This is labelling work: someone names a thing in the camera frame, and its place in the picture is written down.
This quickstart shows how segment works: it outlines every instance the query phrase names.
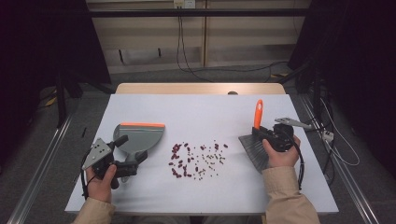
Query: table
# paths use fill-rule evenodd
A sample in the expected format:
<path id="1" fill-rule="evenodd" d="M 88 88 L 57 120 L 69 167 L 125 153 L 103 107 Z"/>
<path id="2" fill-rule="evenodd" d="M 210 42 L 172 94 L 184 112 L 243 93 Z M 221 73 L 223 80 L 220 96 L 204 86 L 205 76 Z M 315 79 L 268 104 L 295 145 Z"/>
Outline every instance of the table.
<path id="1" fill-rule="evenodd" d="M 289 96 L 280 91 L 278 85 L 266 84 L 252 84 L 252 89 L 250 84 L 230 83 L 142 84 L 141 90 L 138 86 L 119 86 L 117 94 L 110 98 L 96 137 L 111 141 L 115 126 L 122 121 L 163 122 L 166 128 L 161 141 L 140 165 L 138 174 L 113 191 L 116 212 L 173 216 L 262 214 L 268 203 L 262 176 L 254 169 L 237 137 L 250 133 L 258 99 L 264 101 L 262 126 L 271 128 L 274 120 L 281 117 L 298 119 Z M 170 88 L 167 93 L 173 94 L 146 94 L 150 89 L 164 93 L 166 87 Z M 198 94 L 204 89 L 213 94 Z M 195 94 L 175 94 L 189 90 Z M 228 91 L 256 94 L 225 95 Z M 275 94 L 262 94 L 264 91 Z M 319 213 L 338 212 L 304 130 L 294 128 L 294 131 L 302 140 L 305 160 L 302 193 Z M 220 151 L 214 149 L 216 143 Z M 200 162 L 189 164 L 188 171 L 195 176 L 178 179 L 172 175 L 173 166 L 168 162 L 174 144 L 191 147 L 195 161 Z M 187 159 L 187 153 L 184 150 L 180 156 Z M 124 158 L 117 150 L 114 156 L 119 161 Z M 225 158 L 223 164 L 219 159 L 215 161 L 216 156 Z M 206 169 L 207 174 L 199 175 L 194 172 L 195 167 L 200 171 Z M 77 182 L 65 209 L 67 212 L 79 211 L 84 203 L 80 195 L 81 186 Z"/>

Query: gray dustpan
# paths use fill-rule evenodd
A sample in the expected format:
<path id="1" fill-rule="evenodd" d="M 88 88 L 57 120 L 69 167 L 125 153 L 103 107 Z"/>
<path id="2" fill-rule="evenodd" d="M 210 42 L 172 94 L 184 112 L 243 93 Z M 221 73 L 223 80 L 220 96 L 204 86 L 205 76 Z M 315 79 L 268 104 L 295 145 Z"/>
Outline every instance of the gray dustpan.
<path id="1" fill-rule="evenodd" d="M 128 135 L 128 141 L 119 147 L 127 153 L 125 161 L 136 161 L 139 156 L 147 157 L 147 150 L 154 147 L 163 136 L 165 125 L 161 123 L 129 123 L 123 122 L 114 130 L 113 138 Z"/>

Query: cable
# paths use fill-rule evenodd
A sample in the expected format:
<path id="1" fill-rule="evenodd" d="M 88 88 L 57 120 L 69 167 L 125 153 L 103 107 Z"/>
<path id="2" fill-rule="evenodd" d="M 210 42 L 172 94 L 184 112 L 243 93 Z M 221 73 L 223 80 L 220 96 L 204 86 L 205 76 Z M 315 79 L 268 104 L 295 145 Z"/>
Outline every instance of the cable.
<path id="1" fill-rule="evenodd" d="M 334 163 L 332 162 L 332 160 L 330 160 L 330 164 L 332 165 L 332 178 L 331 178 L 328 186 L 331 186 L 335 179 L 335 169 L 334 169 Z"/>
<path id="2" fill-rule="evenodd" d="M 183 69 L 180 66 L 180 62 L 178 60 L 178 53 L 179 53 L 179 49 L 180 49 L 180 39 L 181 39 L 181 44 L 182 44 L 182 48 L 183 48 L 183 54 L 184 54 L 184 60 L 186 62 L 186 65 L 188 67 L 188 70 Z M 223 68 L 204 68 L 204 69 L 197 69 L 197 70 L 192 70 L 189 66 L 189 63 L 187 61 L 187 56 L 186 56 L 186 50 L 185 50 L 185 45 L 184 45 L 184 33 L 183 33 L 183 20 L 181 17 L 178 17 L 178 41 L 177 41 L 177 66 L 178 68 L 183 71 L 183 72 L 188 72 L 188 73 L 192 73 L 195 77 L 198 77 L 197 75 L 195 75 L 194 73 L 197 72 L 204 72 L 204 71 L 225 71 L 225 72 L 254 72 L 254 71 L 260 71 L 266 68 L 269 68 L 270 70 L 270 74 L 268 76 L 268 78 L 264 81 L 267 82 L 270 77 L 271 77 L 271 67 L 277 64 L 281 64 L 281 63 L 288 63 L 288 62 L 275 62 L 275 63 L 271 63 L 270 65 L 264 66 L 264 67 L 260 67 L 260 68 L 253 68 L 253 69 L 246 69 L 246 70 L 238 70 L 238 69 L 223 69 Z M 213 82 L 211 80 L 208 80 L 206 78 L 203 77 L 198 77 L 201 80 L 204 81 L 208 81 L 208 82 Z"/>
<path id="3" fill-rule="evenodd" d="M 80 165 L 80 172 L 81 172 L 81 185 L 82 185 L 82 196 L 84 196 L 85 200 L 89 197 L 88 194 L 88 184 L 90 184 L 91 180 L 88 182 L 88 184 L 85 184 L 85 177 L 84 177 L 84 170 L 82 169 L 82 166 L 84 165 L 85 160 L 87 160 L 87 156 L 90 154 L 91 149 L 87 150 L 87 152 L 84 154 L 82 157 L 81 165 Z"/>
<path id="4" fill-rule="evenodd" d="M 94 175 L 88 182 L 87 182 L 87 187 L 88 185 L 91 183 L 91 181 L 93 181 L 96 178 L 96 175 Z"/>
<path id="5" fill-rule="evenodd" d="M 181 17 L 178 17 L 178 41 L 177 41 L 177 66 L 178 68 L 180 68 L 180 70 L 186 72 L 185 70 L 183 70 L 180 66 L 180 63 L 178 61 L 178 51 L 180 49 L 180 38 L 181 38 L 181 43 L 182 43 L 182 47 L 183 47 L 183 54 L 184 54 L 184 60 L 186 61 L 186 65 L 189 68 L 189 72 L 192 73 L 193 76 L 203 80 L 203 81 L 207 81 L 207 82 L 213 82 L 212 80 L 203 78 L 203 77 L 198 77 L 197 75 L 194 74 L 194 72 L 191 70 L 190 66 L 189 66 L 189 62 L 187 61 L 187 56 L 186 56 L 186 50 L 184 48 L 184 35 L 183 35 L 183 20 L 181 19 Z"/>
<path id="6" fill-rule="evenodd" d="M 293 10 L 296 7 L 296 0 L 293 1 Z M 296 32 L 297 38 L 299 37 L 299 34 L 297 32 L 297 28 L 296 28 L 296 22 L 295 22 L 295 16 L 293 16 L 293 26 L 294 26 L 294 31 Z"/>
<path id="7" fill-rule="evenodd" d="M 323 99 L 320 98 L 320 101 L 323 103 L 323 105 L 324 105 L 324 107 L 325 107 L 327 113 L 328 113 L 329 116 L 330 116 L 331 114 L 330 114 L 330 112 L 329 112 L 329 109 L 327 108 L 327 106 L 326 106 L 326 104 L 324 103 Z M 358 159 L 358 161 L 357 161 L 356 163 L 351 163 L 351 162 L 345 161 L 345 160 L 341 157 L 340 154 L 338 154 L 337 152 L 335 152 L 335 151 L 332 149 L 332 147 L 330 147 L 330 150 L 331 150 L 331 151 L 334 153 L 334 155 L 335 155 L 338 159 L 340 159 L 343 163 L 345 163 L 345 164 L 347 164 L 347 165 L 351 165 L 351 166 L 357 166 L 357 165 L 359 165 L 359 164 L 361 163 L 361 159 L 359 158 L 358 153 L 356 153 L 356 151 L 355 151 L 355 149 L 352 147 L 352 145 L 350 145 L 350 144 L 348 143 L 348 141 L 345 139 L 345 137 L 344 137 L 343 135 L 341 135 L 340 131 L 338 131 L 338 129 L 337 129 L 337 127 L 335 126 L 334 121 L 332 120 L 332 118 L 331 118 L 331 117 L 329 117 L 329 118 L 330 118 L 330 121 L 332 122 L 332 126 L 334 127 L 334 129 L 338 132 L 338 134 L 340 134 L 340 136 L 344 139 L 344 141 L 349 145 L 349 147 L 352 149 L 352 151 L 353 151 L 353 153 L 355 154 L 355 156 L 356 156 L 356 158 Z"/>
<path id="8" fill-rule="evenodd" d="M 302 183 L 303 183 L 303 179 L 304 179 L 304 171 L 305 171 L 305 162 L 304 162 L 304 158 L 303 158 L 303 154 L 301 153 L 300 147 L 297 145 L 297 143 L 294 141 L 294 139 L 288 135 L 288 133 L 286 133 L 285 131 L 282 131 L 283 134 L 285 134 L 289 140 L 291 141 L 291 143 L 293 144 L 293 146 L 297 149 L 297 153 L 300 157 L 300 172 L 298 175 L 298 186 L 299 189 L 301 190 L 302 187 Z"/>

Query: floor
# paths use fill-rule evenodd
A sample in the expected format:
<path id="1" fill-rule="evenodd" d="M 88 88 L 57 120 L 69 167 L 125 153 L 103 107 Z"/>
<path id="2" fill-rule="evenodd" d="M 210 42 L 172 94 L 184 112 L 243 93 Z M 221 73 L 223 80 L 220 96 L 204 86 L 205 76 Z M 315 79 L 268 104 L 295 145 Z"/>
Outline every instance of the floor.
<path id="1" fill-rule="evenodd" d="M 243 53 L 243 50 L 234 49 L 234 53 L 230 53 L 233 51 L 232 49 L 227 50 L 221 50 L 221 53 L 224 53 L 221 57 L 219 53 L 214 53 L 213 58 L 217 57 L 218 60 L 214 60 L 213 66 L 234 65 L 228 67 L 232 69 L 257 68 L 262 67 L 261 64 L 268 64 L 268 62 L 287 60 L 288 53 L 290 53 L 290 49 L 289 51 L 285 50 L 284 53 L 280 53 L 279 57 L 270 60 L 265 57 L 265 53 L 257 50 L 257 53 L 248 55 L 251 61 L 244 62 L 247 56 L 246 53 Z M 161 59 L 158 58 L 158 50 L 146 52 L 123 50 L 122 52 L 125 53 L 123 58 L 125 65 L 119 62 L 120 56 L 117 50 L 105 52 L 108 69 L 114 82 L 113 88 L 117 86 L 117 83 L 129 81 L 195 80 L 195 77 L 190 73 L 178 70 L 177 63 L 175 63 L 177 52 L 174 50 L 169 50 L 168 54 L 167 50 L 164 49 Z M 188 49 L 186 51 L 193 67 L 199 67 L 197 52 L 199 52 L 198 49 Z M 241 58 L 233 60 L 233 57 L 238 55 Z M 167 63 L 161 63 L 161 60 L 167 60 Z M 269 74 L 288 73 L 290 70 L 284 65 L 274 66 L 272 70 L 262 69 L 257 74 L 250 72 L 241 75 L 240 72 L 219 70 L 206 71 L 199 73 L 199 75 L 213 78 L 215 81 L 260 82 L 267 79 Z M 67 132 L 63 133 L 64 140 L 57 146 L 57 152 L 52 155 L 48 154 L 49 146 L 54 144 L 52 142 L 54 135 L 59 134 L 57 133 L 59 130 L 56 129 L 58 112 L 56 104 L 50 107 L 39 107 L 35 119 L 31 126 L 27 127 L 26 135 L 18 145 L 17 153 L 3 167 L 3 173 L 0 175 L 1 223 L 7 222 L 11 216 L 15 215 L 17 206 L 26 209 L 26 214 L 19 217 L 21 221 L 19 223 L 64 223 L 73 221 L 75 216 L 66 214 L 64 206 L 67 203 L 70 190 L 75 185 L 76 177 L 78 177 L 76 167 L 78 167 L 79 158 L 85 152 L 81 149 L 89 148 L 91 145 L 95 130 L 100 123 L 108 101 L 108 95 L 86 84 L 81 86 L 84 90 L 81 99 L 66 99 L 68 111 L 74 111 L 74 113 L 72 113 L 73 118 Z M 300 121 L 311 120 L 309 108 L 307 108 L 309 104 L 304 101 L 309 99 L 309 94 L 298 94 L 292 81 L 284 87 L 294 103 Z M 321 216 L 321 223 L 393 223 L 396 220 L 396 214 L 393 212 L 396 207 L 396 180 L 371 155 L 364 140 L 354 134 L 342 112 L 342 108 L 337 107 L 336 100 L 332 101 L 332 107 L 334 122 L 345 139 L 357 151 L 360 164 L 349 166 L 336 158 L 332 158 L 333 163 L 329 165 L 326 176 L 333 179 L 329 184 L 340 212 Z M 327 151 L 324 149 L 318 133 L 308 132 L 306 134 L 319 164 L 323 167 L 326 163 Z M 335 138 L 336 148 L 343 159 L 351 163 L 356 162 L 356 155 L 348 144 L 342 140 L 341 135 L 336 133 Z M 50 168 L 42 176 L 37 176 L 36 170 L 43 165 L 42 159 L 45 157 L 52 158 L 52 162 L 44 164 Z M 36 190 L 27 191 L 27 188 L 31 185 L 34 185 Z M 32 204 L 21 204 L 24 194 L 33 198 Z M 124 223 L 127 220 L 128 217 L 116 215 L 113 223 Z"/>

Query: beige sleeve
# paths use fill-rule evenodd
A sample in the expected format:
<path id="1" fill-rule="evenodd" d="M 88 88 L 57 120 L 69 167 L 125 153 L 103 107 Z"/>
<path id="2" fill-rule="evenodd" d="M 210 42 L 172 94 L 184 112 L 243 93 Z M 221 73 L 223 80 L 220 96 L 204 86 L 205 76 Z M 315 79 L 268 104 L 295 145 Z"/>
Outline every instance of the beige sleeve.
<path id="1" fill-rule="evenodd" d="M 270 198 L 265 212 L 266 223 L 319 223 L 314 206 L 299 191 L 293 167 L 266 169 L 262 175 Z"/>
<path id="2" fill-rule="evenodd" d="M 88 198 L 73 223 L 110 223 L 116 206 Z"/>

